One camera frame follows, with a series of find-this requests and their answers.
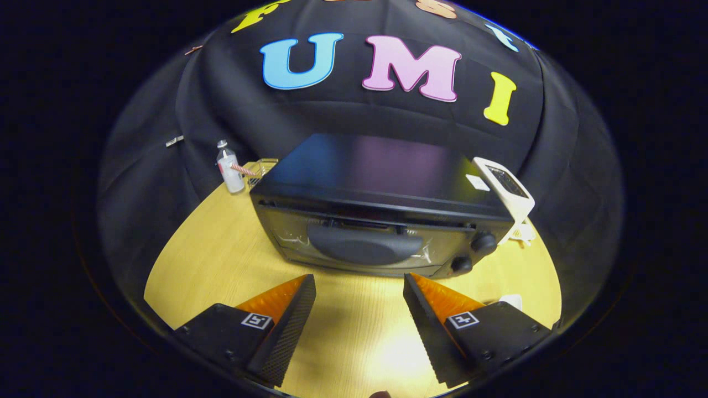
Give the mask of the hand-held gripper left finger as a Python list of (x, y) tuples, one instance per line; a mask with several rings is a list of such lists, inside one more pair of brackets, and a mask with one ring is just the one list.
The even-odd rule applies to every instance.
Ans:
[(281, 387), (315, 298), (314, 276), (304, 274), (240, 305), (211, 305), (174, 337), (230, 375)]

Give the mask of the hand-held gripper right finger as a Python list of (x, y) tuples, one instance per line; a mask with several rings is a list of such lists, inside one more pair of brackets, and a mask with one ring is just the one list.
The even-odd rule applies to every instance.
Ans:
[(418, 274), (404, 299), (438, 382), (485, 380), (520, 362), (551, 330), (508, 302), (486, 305)]

